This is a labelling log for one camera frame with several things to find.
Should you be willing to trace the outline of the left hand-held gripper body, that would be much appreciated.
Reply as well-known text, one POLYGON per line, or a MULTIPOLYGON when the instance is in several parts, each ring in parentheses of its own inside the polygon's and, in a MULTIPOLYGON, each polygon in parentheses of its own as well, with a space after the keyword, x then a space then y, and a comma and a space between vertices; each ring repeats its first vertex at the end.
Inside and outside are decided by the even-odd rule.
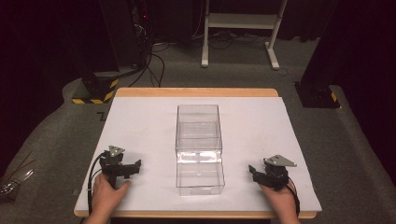
POLYGON ((123 148, 109 146, 100 158, 102 173, 108 177, 108 182, 113 189, 116 187, 118 176, 123 176, 126 172, 132 172, 130 165, 122 164, 123 152, 123 148))

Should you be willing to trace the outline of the black yellow striped stand base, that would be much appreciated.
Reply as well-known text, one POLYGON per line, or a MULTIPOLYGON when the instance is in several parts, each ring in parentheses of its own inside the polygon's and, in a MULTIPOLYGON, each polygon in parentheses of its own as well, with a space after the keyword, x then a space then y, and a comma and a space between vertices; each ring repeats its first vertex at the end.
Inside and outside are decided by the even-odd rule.
POLYGON ((108 103, 119 82, 118 75, 118 72, 109 71, 83 77, 72 96, 72 102, 77 105, 108 103))

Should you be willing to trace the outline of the person's right hand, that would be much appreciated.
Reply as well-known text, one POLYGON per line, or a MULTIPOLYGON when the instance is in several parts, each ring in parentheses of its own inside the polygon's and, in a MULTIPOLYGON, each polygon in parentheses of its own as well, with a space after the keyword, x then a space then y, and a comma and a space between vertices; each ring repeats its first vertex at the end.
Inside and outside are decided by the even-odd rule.
POLYGON ((264 185, 260 185, 260 188, 275 211, 277 218, 298 217, 293 196, 295 188, 291 182, 280 190, 273 190, 264 185))

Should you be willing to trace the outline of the person's left hand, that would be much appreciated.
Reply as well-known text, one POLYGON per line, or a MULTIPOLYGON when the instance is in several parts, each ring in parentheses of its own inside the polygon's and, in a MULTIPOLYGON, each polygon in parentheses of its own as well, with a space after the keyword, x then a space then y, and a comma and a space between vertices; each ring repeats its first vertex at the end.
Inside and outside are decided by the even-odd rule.
POLYGON ((94 217, 110 218, 113 211, 120 205, 122 199, 128 192, 131 182, 126 180, 119 189, 113 189, 108 177, 99 174, 95 178, 92 195, 92 213, 94 217))

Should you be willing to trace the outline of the clear plastic wrap bundle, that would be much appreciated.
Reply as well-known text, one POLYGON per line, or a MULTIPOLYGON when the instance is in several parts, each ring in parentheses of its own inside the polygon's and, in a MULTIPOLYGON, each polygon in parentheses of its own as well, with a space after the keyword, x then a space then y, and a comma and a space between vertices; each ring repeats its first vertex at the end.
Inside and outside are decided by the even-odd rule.
POLYGON ((35 161, 31 155, 29 152, 16 169, 0 178, 0 203, 14 202, 21 184, 34 173, 34 169, 25 171, 35 161))

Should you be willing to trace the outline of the clear plastic drawer box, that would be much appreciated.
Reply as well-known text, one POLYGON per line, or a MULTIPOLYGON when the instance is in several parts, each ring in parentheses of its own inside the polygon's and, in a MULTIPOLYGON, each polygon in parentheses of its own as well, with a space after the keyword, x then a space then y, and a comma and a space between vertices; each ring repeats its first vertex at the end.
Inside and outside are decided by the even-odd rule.
POLYGON ((217 105, 177 107, 175 149, 180 196, 222 193, 225 179, 217 105))

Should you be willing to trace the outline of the white metal stand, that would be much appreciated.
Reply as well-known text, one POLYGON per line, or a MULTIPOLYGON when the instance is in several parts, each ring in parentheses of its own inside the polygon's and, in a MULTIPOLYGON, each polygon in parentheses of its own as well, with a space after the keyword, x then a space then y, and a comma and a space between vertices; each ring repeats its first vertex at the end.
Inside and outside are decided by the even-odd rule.
POLYGON ((272 68, 274 70, 279 70, 280 65, 274 52, 274 44, 276 42, 276 37, 283 19, 287 3, 288 0, 280 0, 279 10, 276 14, 259 15, 212 13, 209 9, 210 0, 205 0, 205 26, 201 66, 208 67, 209 65, 208 35, 210 28, 256 29, 272 31, 270 40, 268 42, 265 42, 265 50, 268 54, 272 68))

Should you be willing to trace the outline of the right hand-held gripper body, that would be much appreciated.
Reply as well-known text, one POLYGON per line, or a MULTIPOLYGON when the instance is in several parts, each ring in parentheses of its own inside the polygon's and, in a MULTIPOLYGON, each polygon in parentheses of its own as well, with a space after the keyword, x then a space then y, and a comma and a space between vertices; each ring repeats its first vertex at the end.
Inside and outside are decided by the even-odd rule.
POLYGON ((289 183, 287 168, 297 166, 295 162, 281 155, 264 158, 263 163, 265 173, 262 177, 261 184, 274 190, 280 190, 289 183))

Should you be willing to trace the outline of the black equipment column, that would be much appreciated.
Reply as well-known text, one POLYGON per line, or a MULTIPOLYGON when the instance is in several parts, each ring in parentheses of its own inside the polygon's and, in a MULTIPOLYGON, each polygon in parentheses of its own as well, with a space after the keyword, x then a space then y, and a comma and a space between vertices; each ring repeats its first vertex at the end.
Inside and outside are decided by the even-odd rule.
POLYGON ((146 0, 100 0, 117 67, 139 71, 152 44, 146 0))

